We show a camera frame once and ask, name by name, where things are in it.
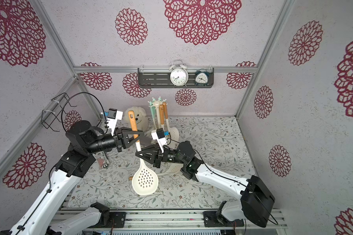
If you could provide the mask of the white alarm clock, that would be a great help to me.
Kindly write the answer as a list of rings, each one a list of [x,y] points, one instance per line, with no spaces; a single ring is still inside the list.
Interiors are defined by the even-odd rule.
[[[188,66],[182,60],[174,60],[169,67],[170,81],[174,86],[185,86],[189,79]]]

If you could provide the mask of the white plush dog toy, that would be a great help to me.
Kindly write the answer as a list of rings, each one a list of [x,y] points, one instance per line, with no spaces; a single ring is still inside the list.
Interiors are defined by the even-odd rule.
[[[146,111],[142,107],[130,107],[124,111],[124,122],[131,127],[128,112],[133,111],[136,120],[137,129],[146,132],[148,130],[148,118]]]

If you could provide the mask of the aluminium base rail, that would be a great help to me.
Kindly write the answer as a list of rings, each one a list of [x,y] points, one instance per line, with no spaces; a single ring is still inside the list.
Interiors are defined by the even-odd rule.
[[[81,225],[78,235],[289,235],[280,210],[265,228],[248,219],[222,225],[214,210],[112,210],[107,225]]]

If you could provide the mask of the cream skimmer brown handle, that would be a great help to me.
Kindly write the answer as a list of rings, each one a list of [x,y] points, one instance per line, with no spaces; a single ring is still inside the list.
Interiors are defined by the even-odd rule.
[[[133,110],[128,111],[128,117],[132,131],[137,131],[137,124],[135,120],[135,113]],[[136,149],[137,152],[141,151],[141,145],[139,141],[139,135],[135,134],[134,138],[137,140]],[[140,158],[140,167],[132,178],[132,187],[138,195],[150,195],[153,194],[158,188],[158,176],[157,174],[148,168],[143,159]]]

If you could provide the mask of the cream skimmer orange handle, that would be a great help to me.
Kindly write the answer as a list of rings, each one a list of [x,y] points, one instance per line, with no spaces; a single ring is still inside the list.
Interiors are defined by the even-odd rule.
[[[160,112],[160,125],[164,129],[164,105],[161,104],[159,106],[159,112]]]

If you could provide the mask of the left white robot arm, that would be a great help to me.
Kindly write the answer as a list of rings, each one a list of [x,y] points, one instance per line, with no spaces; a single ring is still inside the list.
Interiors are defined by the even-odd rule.
[[[76,235],[91,226],[110,224],[109,207],[98,202],[61,225],[51,225],[51,221],[69,192],[95,162],[95,153],[127,149],[141,140],[144,132],[115,128],[112,134],[106,134],[89,121],[81,120],[72,125],[66,137],[70,141],[68,151],[52,167],[48,185],[25,215],[11,229],[0,231],[1,235]]]

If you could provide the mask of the cream skimmer tan handle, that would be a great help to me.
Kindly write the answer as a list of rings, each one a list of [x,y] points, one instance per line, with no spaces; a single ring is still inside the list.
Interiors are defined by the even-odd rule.
[[[128,178],[129,181],[133,179],[137,180],[145,180],[145,181],[155,181],[160,177],[164,176],[173,176],[178,173],[182,167],[182,164],[169,164],[167,165],[165,170],[161,170],[160,172],[155,172],[153,169],[148,167],[146,164],[143,164],[143,167],[140,167],[133,176]]]

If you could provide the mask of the cream skimmer wooden handle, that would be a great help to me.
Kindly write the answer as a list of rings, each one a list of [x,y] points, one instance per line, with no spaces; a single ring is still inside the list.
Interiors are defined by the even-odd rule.
[[[167,103],[164,101],[162,104],[164,106],[164,115],[166,118],[167,130],[168,130],[168,133],[170,136],[170,144],[178,144],[179,143],[179,131],[176,127],[170,127],[169,115],[168,115],[168,110],[167,110]]]

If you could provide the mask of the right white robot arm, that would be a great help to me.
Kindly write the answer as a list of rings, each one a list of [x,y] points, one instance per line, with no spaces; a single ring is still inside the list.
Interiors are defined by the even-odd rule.
[[[275,197],[259,177],[239,177],[215,169],[204,162],[189,141],[179,143],[176,149],[158,144],[136,148],[135,155],[153,166],[182,164],[180,172],[185,178],[211,185],[236,198],[236,201],[220,204],[213,217],[220,225],[234,224],[238,220],[250,221],[261,228],[265,228],[268,222],[278,224],[271,214]]]

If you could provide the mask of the teal alarm clock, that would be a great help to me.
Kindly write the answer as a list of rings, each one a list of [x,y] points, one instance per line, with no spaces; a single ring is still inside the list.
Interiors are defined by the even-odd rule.
[[[206,86],[209,82],[209,73],[206,71],[198,70],[195,72],[195,85]]]

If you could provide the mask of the cream utensil rack stand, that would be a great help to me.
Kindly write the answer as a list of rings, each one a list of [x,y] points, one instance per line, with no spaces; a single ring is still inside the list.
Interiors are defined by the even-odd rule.
[[[158,129],[159,127],[161,127],[160,119],[159,119],[160,118],[159,106],[166,100],[159,97],[157,99],[152,98],[151,101],[154,102],[154,107],[156,108],[156,126],[157,126],[156,129]],[[179,172],[179,170],[180,170],[179,164],[172,163],[170,164],[169,168],[164,173],[160,173],[159,176],[166,176],[166,175],[172,176],[177,172]]]

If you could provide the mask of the grey wall shelf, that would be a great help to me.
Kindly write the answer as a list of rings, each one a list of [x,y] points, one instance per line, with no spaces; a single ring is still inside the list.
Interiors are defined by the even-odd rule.
[[[214,69],[199,69],[209,73],[209,82],[206,86],[195,85],[195,72],[188,72],[189,79],[185,86],[174,86],[170,81],[170,71],[167,72],[140,72],[138,70],[138,85],[140,88],[211,88],[214,84]]]

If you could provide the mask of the flag print rolled pouch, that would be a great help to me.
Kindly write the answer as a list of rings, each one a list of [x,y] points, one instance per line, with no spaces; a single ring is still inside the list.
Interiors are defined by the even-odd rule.
[[[96,153],[95,158],[96,158],[100,168],[108,168],[109,167],[109,160],[108,160],[106,153],[104,151]]]

